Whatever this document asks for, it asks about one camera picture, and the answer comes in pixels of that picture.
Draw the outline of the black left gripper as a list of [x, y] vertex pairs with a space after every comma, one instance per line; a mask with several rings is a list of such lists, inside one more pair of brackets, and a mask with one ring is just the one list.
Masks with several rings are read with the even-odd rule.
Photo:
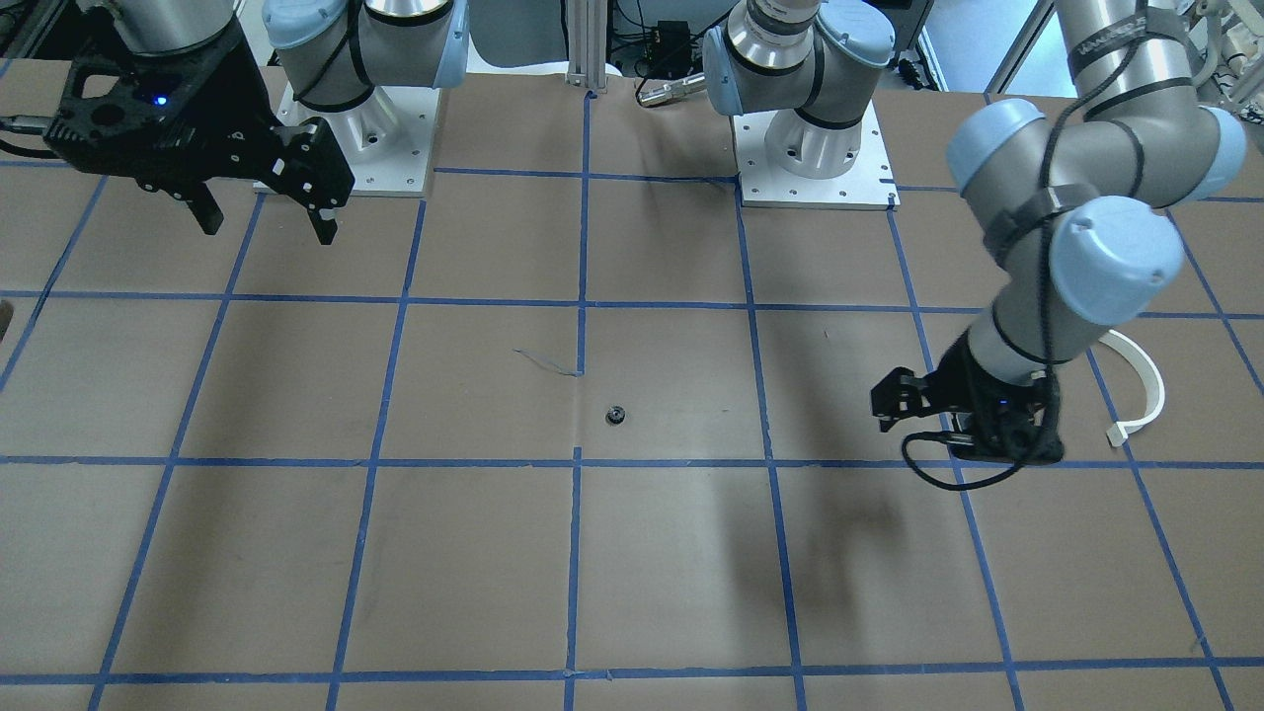
[[[1044, 369], [1043, 362], [1034, 353], [1016, 349], [1002, 331], [967, 330], [928, 374], [916, 377], [904, 367], [891, 369], [870, 391], [871, 412], [885, 433], [908, 417], [967, 412], [980, 393], [1036, 387], [1047, 401], [1036, 417], [1047, 416], [1047, 387], [1031, 376], [1039, 369]], [[1048, 419], [1036, 424], [1042, 431]]]

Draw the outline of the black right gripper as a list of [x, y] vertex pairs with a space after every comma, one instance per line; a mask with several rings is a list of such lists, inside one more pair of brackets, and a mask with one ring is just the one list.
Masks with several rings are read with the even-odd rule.
[[351, 197], [351, 166], [324, 118], [287, 127], [276, 116], [236, 20], [185, 52], [142, 54], [138, 68], [145, 130], [129, 167], [142, 189], [181, 199], [198, 229], [215, 235], [224, 214], [206, 182], [262, 182], [307, 207], [319, 243], [332, 244], [337, 207]]

